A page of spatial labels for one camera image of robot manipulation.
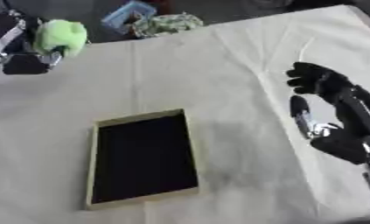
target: robotic hand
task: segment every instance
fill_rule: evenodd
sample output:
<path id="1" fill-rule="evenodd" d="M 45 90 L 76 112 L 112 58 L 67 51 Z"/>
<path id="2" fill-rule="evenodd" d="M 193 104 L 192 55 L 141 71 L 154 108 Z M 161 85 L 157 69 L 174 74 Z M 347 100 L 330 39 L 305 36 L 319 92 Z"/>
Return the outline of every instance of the robotic hand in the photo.
<path id="1" fill-rule="evenodd" d="M 307 101 L 298 95 L 290 99 L 291 116 L 311 146 L 355 165 L 366 164 L 364 177 L 370 186 L 370 94 L 353 85 L 346 76 L 329 68 L 297 62 L 287 72 L 288 85 L 296 94 L 315 94 L 336 109 L 343 127 L 317 123 Z"/>
<path id="2" fill-rule="evenodd" d="M 32 17 L 11 8 L 0 13 L 0 65 L 5 74 L 45 74 L 87 42 L 80 23 Z"/>

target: white tablecloth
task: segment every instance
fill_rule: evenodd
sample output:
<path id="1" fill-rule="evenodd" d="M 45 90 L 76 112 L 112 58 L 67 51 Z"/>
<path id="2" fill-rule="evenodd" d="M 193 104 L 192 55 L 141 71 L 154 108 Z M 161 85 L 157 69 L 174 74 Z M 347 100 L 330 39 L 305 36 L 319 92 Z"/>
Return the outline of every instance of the white tablecloth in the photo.
<path id="1" fill-rule="evenodd" d="M 0 74 L 0 223 L 317 223 L 370 215 L 358 166 L 313 150 L 289 116 L 297 60 L 370 90 L 370 20 L 354 8 L 89 46 L 49 74 Z M 310 98 L 317 116 L 331 107 Z M 201 190 L 81 211 L 93 121 L 183 108 Z"/>

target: wire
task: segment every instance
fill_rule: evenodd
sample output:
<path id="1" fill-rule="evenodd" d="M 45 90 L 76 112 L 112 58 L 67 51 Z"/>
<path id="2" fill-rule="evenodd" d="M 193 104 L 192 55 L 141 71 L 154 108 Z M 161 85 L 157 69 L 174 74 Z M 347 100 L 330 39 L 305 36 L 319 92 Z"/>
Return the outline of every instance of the wire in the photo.
<path id="1" fill-rule="evenodd" d="M 3 5 L 6 7 L 8 11 L 13 10 L 8 0 L 3 0 Z"/>

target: white table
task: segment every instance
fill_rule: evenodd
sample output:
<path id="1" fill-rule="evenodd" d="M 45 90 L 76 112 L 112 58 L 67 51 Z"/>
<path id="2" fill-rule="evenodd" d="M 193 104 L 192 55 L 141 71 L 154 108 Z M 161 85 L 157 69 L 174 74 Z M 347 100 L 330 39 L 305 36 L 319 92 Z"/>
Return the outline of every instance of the white table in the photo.
<path id="1" fill-rule="evenodd" d="M 0 223 L 288 224 L 370 215 L 361 168 L 313 150 L 290 119 L 284 72 L 297 60 L 370 91 L 370 19 L 346 6 L 308 10 L 92 45 L 47 75 L 0 74 Z M 333 117 L 325 103 L 311 103 L 319 118 Z M 200 194 L 81 211 L 93 121 L 177 108 L 190 119 Z"/>

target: black glove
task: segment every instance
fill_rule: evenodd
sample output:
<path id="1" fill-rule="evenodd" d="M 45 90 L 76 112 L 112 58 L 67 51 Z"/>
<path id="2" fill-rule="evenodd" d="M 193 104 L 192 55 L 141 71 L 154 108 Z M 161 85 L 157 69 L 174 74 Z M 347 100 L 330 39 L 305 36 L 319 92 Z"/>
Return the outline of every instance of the black glove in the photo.
<path id="1" fill-rule="evenodd" d="M 363 147 L 363 139 L 352 135 L 344 129 L 331 129 L 329 136 L 313 139 L 311 146 L 355 165 L 366 162 L 367 154 Z"/>
<path id="2" fill-rule="evenodd" d="M 293 70 L 287 72 L 292 78 L 287 83 L 297 94 L 319 95 L 333 104 L 342 89 L 353 87 L 346 76 L 329 68 L 305 62 L 295 62 L 293 67 Z"/>

